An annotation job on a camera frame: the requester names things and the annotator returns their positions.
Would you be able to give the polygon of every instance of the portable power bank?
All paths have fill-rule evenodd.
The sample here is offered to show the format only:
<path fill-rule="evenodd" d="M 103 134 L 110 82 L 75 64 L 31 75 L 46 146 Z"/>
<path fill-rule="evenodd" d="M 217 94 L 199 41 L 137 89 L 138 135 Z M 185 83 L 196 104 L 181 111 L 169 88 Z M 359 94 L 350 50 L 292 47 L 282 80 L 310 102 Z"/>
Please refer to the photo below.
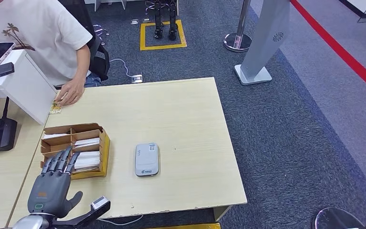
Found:
<path fill-rule="evenodd" d="M 139 177 L 159 172 L 159 148 L 156 143 L 139 144 L 135 147 L 135 174 Z"/>

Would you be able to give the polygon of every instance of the yellow floor tape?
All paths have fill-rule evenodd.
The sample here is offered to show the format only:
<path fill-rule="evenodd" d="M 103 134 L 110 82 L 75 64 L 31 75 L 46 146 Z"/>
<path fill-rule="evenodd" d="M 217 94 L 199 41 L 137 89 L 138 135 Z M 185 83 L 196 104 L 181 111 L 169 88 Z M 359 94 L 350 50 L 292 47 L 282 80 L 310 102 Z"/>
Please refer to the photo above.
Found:
<path fill-rule="evenodd" d="M 186 226 L 176 226 L 176 227 L 166 227 L 166 228 L 152 228 L 152 229 L 221 229 L 219 223 L 210 224 L 197 224 L 197 225 L 186 225 Z"/>

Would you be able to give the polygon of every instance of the red line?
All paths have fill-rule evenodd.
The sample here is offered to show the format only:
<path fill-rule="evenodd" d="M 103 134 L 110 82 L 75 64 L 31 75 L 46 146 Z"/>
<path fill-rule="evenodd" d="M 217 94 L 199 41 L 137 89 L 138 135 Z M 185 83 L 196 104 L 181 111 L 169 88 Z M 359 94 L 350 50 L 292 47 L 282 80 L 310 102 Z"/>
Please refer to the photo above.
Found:
<path fill-rule="evenodd" d="M 291 0 L 291 3 L 298 12 L 305 18 L 309 25 L 322 37 L 322 39 L 332 47 L 333 51 L 347 63 L 350 68 L 357 73 L 361 79 L 366 82 L 366 68 L 360 64 L 350 53 L 346 51 L 306 10 L 297 0 Z"/>

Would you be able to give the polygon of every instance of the cardboard divider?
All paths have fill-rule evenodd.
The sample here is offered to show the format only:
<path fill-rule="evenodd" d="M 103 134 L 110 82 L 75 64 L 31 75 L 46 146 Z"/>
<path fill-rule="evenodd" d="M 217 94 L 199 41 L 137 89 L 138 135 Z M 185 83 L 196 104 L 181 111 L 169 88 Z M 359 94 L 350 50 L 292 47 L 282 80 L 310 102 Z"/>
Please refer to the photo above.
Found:
<path fill-rule="evenodd" d="M 48 148 L 48 146 L 59 146 L 70 142 L 71 142 L 71 135 L 66 135 L 61 137 L 42 139 L 41 146 L 44 148 Z"/>
<path fill-rule="evenodd" d="M 72 149 L 72 151 L 75 152 L 88 152 L 88 151 L 100 151 L 100 145 L 99 144 L 95 144 L 95 145 L 91 145 L 91 146 L 81 146 L 81 147 L 74 147 Z"/>
<path fill-rule="evenodd" d="M 41 140 L 41 153 L 44 156 L 40 166 L 43 167 L 45 161 L 51 156 L 56 155 L 61 150 L 72 146 L 71 154 L 68 160 L 75 152 L 99 151 L 100 162 L 99 168 L 88 171 L 73 172 L 71 179 L 82 179 L 89 177 L 105 177 L 107 175 L 107 164 L 109 158 L 110 139 L 105 130 L 97 123 L 67 125 L 58 127 L 49 127 L 44 129 L 45 134 L 69 134 L 67 136 L 53 137 Z M 81 146 L 76 148 L 75 142 L 79 140 L 87 140 L 99 138 L 97 144 Z"/>

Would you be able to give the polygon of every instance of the humanoid robot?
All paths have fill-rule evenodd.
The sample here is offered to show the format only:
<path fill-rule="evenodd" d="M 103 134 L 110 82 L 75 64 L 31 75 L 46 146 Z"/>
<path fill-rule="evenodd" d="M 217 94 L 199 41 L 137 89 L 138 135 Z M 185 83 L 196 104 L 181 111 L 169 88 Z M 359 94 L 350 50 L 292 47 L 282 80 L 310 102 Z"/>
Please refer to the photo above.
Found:
<path fill-rule="evenodd" d="M 176 25 L 176 0 L 147 0 L 149 9 L 155 10 L 155 35 L 154 38 L 161 39 L 163 37 L 163 27 L 161 9 L 165 6 L 169 8 L 170 29 L 169 39 L 176 40 L 177 25 Z"/>

